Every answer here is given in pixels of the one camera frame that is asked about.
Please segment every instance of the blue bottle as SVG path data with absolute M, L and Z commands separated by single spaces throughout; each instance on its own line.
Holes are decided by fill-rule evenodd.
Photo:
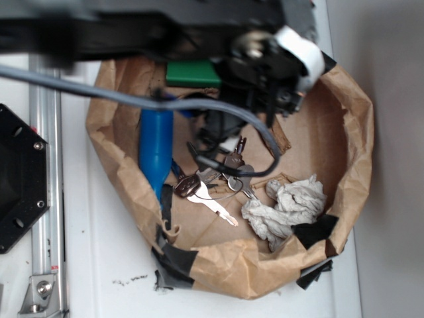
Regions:
M 172 163 L 172 111 L 141 112 L 140 150 L 138 165 L 152 186 L 158 201 Z

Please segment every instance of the white cloth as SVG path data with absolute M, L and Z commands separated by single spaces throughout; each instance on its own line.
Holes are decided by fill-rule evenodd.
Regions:
M 281 185 L 277 180 L 266 184 L 266 194 L 277 201 L 274 208 L 253 199 L 243 205 L 241 212 L 254 232 L 267 239 L 273 252 L 290 236 L 292 225 L 314 223 L 323 212 L 327 196 L 323 184 L 314 174 L 307 180 Z

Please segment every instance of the gray cable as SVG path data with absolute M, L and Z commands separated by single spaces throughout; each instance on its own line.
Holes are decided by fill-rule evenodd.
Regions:
M 74 95 L 109 99 L 111 101 L 116 101 L 118 103 L 141 109 L 150 109 L 154 111 L 181 111 L 204 108 L 229 113 L 250 123 L 262 135 L 263 139 L 268 143 L 268 146 L 270 147 L 274 157 L 272 164 L 268 167 L 268 169 L 262 172 L 242 172 L 237 169 L 228 168 L 216 160 L 211 160 L 203 156 L 198 156 L 196 158 L 197 160 L 207 164 L 217 171 L 223 172 L 225 170 L 226 173 L 238 177 L 266 176 L 275 169 L 280 160 L 280 149 L 278 148 L 277 142 L 274 140 L 274 137 L 270 134 L 265 124 L 263 124 L 250 111 L 231 105 L 229 103 L 225 103 L 223 101 L 214 99 L 179 99 L 175 101 L 155 101 L 146 97 L 127 95 L 124 93 L 119 93 L 118 91 L 111 91 L 109 89 L 74 83 L 72 81 L 65 81 L 63 79 L 53 78 L 51 76 L 46 76 L 26 70 L 20 70 L 18 68 L 11 68 L 4 65 L 0 65 L 0 76 L 12 80 L 25 81 L 34 85 L 56 89 L 58 91 L 63 91 Z

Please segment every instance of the key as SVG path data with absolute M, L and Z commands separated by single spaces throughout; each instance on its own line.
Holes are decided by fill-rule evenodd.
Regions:
M 245 171 L 245 172 L 254 172 L 254 168 L 250 165 L 250 164 L 245 164 L 244 166 L 241 166 L 238 168 L 241 171 Z M 240 182 L 242 183 L 242 188 L 241 191 L 247 195 L 247 197 L 249 199 L 256 199 L 259 200 L 255 194 L 253 189 L 250 187 L 250 181 L 251 181 L 252 177 L 238 177 L 235 178 L 233 176 L 231 176 L 228 179 L 228 187 L 230 189 L 232 189 L 233 191 L 237 191 L 240 189 Z
M 212 169 L 211 167 L 208 167 L 204 169 L 203 171 L 196 171 L 196 174 L 199 176 L 200 181 L 202 181 L 204 184 L 210 184 L 213 180 L 219 178 L 221 175 L 220 172 Z
M 196 191 L 195 194 L 187 197 L 190 202 L 194 203 L 202 203 L 206 205 L 210 210 L 214 211 L 218 216 L 222 219 L 226 220 L 232 226 L 237 227 L 239 222 L 230 215 L 230 213 L 218 202 L 212 200 L 209 192 L 207 191 L 207 187 L 203 182 L 200 182 L 200 188 Z
M 198 155 L 197 150 L 190 142 L 187 142 L 187 147 L 190 151 L 191 156 L 193 157 L 193 159 L 195 159 Z M 219 178 L 219 176 L 221 175 L 220 172 L 212 169 L 211 167 L 198 163 L 197 165 L 199 169 L 196 171 L 195 174 L 199 176 L 200 181 L 202 181 L 204 184 L 210 184 L 213 180 Z
M 234 152 L 227 157 L 225 157 L 224 164 L 230 168 L 237 169 L 238 167 L 244 166 L 245 162 L 242 158 L 241 153 L 244 150 L 244 146 L 246 146 L 246 138 L 240 136 L 240 140 L 234 150 Z M 229 174 L 223 174 L 225 179 L 229 179 Z
M 200 188 L 200 179 L 197 174 L 186 176 L 181 167 L 173 160 L 171 169 L 178 179 L 178 184 L 174 187 L 174 193 L 179 197 L 186 198 L 193 195 Z

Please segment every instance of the key ring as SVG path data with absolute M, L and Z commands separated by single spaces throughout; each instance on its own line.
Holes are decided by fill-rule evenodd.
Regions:
M 240 184 L 241 184 L 241 186 L 240 186 L 240 189 L 237 189 L 237 190 L 235 190 L 234 191 L 234 193 L 232 193 L 232 194 L 230 194 L 230 195 L 226 195 L 226 196 L 224 196 L 224 197 L 217 197 L 217 198 L 211 198 L 211 199 L 206 199 L 206 198 L 204 198 L 204 197 L 200 197 L 200 196 L 198 196 L 196 193 L 194 193 L 194 195 L 196 196 L 196 197 L 198 197 L 199 199 L 202 199 L 202 200 L 207 200 L 207 201 L 219 201 L 219 200 L 224 200 L 224 199 L 229 199 L 230 197 L 234 197 L 238 192 L 240 192 L 241 191 L 241 189 L 243 188 L 243 182 L 241 181 L 241 180 L 239 180 L 239 179 L 236 179 L 238 182 L 240 182 Z

